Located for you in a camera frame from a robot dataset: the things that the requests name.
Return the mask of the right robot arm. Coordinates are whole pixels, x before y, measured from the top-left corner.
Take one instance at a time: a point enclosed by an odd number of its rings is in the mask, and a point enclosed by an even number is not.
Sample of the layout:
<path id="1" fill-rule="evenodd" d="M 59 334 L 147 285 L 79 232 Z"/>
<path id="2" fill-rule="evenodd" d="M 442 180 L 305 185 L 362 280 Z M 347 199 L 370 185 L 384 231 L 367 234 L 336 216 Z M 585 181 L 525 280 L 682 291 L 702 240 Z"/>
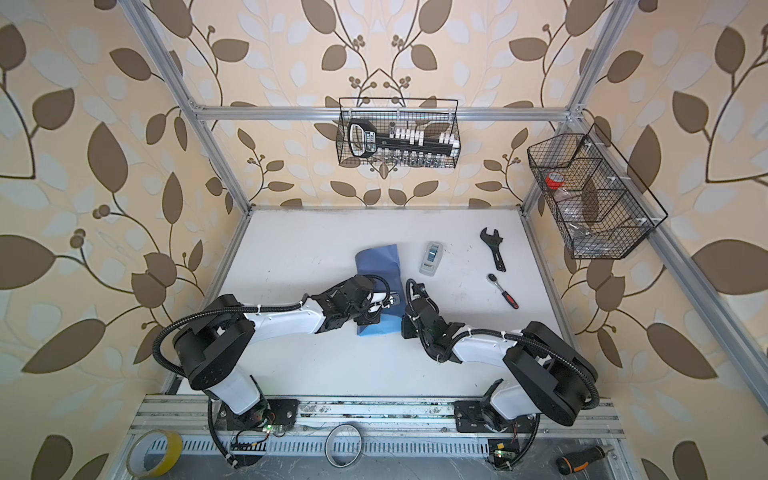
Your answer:
<path id="1" fill-rule="evenodd" d="M 429 296 L 412 294 L 406 296 L 403 322 L 438 363 L 481 363 L 512 375 L 512 382 L 494 381 L 478 402 L 480 418 L 492 431 L 541 415 L 570 427 L 581 411 L 600 403 L 596 370 L 541 322 L 513 332 L 471 328 L 446 322 Z"/>

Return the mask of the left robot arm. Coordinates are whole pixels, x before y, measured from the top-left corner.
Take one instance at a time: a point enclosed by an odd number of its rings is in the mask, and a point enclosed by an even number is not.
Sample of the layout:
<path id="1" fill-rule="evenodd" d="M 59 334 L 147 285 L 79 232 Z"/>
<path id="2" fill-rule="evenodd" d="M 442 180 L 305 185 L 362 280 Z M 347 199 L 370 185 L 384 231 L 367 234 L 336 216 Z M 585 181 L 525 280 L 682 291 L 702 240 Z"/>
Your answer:
<path id="1" fill-rule="evenodd" d="M 232 295 L 222 295 L 206 309 L 162 328 L 153 341 L 152 356 L 233 415 L 248 416 L 267 409 L 265 395 L 241 365 L 249 346 L 290 335 L 326 333 L 349 321 L 375 324 L 393 304 L 389 283 L 375 274 L 355 275 L 288 305 L 245 305 Z"/>

